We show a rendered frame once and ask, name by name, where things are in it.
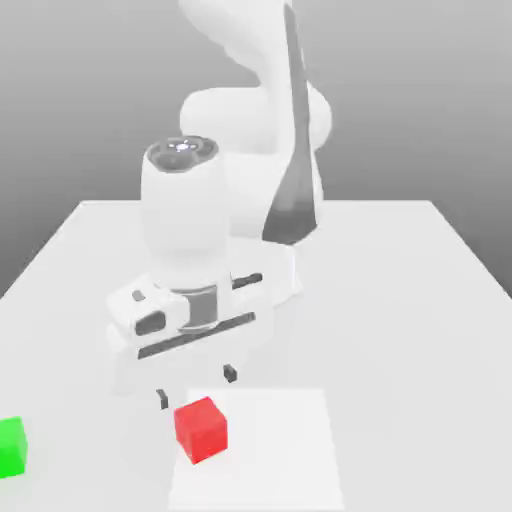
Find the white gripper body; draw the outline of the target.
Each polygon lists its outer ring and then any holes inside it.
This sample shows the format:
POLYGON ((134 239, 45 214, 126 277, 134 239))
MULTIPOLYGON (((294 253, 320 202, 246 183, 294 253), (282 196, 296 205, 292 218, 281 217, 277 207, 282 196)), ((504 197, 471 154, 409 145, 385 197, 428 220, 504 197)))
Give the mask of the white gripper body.
POLYGON ((139 349, 113 327, 113 390, 132 394, 157 388, 176 391, 218 385, 226 365, 241 371, 274 334, 274 308, 265 307, 229 321, 226 329, 217 327, 175 347, 168 341, 157 343, 157 353, 140 358, 139 349))

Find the small red cube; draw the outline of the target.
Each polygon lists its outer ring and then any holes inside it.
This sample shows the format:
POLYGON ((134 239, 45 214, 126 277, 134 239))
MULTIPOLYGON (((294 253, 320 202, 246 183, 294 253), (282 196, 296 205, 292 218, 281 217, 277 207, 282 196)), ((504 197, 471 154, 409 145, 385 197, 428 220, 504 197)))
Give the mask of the small red cube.
POLYGON ((176 440, 195 465, 228 448, 228 424, 210 397, 174 411, 176 440))

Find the small green cube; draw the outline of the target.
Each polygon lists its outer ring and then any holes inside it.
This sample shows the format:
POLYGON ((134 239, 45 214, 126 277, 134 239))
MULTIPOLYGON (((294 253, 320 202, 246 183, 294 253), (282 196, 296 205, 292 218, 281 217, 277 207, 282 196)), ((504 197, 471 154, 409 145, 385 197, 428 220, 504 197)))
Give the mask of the small green cube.
POLYGON ((28 442, 20 416, 0 420, 0 479, 25 472, 28 442))

